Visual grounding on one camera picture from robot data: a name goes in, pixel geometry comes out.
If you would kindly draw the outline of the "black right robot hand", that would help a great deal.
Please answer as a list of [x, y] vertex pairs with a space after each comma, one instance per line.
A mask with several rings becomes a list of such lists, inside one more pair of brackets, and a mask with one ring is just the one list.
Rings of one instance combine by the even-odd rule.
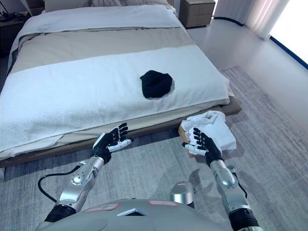
[[182, 146], [185, 149], [190, 151], [193, 155], [204, 156], [205, 162], [209, 167], [213, 161], [224, 161], [221, 150], [216, 146], [211, 137], [208, 137], [198, 128], [193, 128], [193, 135], [196, 144], [183, 142]]

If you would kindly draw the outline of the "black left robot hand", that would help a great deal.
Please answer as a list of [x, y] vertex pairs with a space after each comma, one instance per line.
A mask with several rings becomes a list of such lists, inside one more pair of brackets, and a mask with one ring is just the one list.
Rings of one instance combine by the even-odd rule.
[[111, 160], [111, 153], [121, 150], [133, 142], [133, 139], [127, 139], [127, 123], [122, 123], [107, 133], [102, 133], [96, 140], [92, 148], [92, 155], [103, 159], [104, 165]]

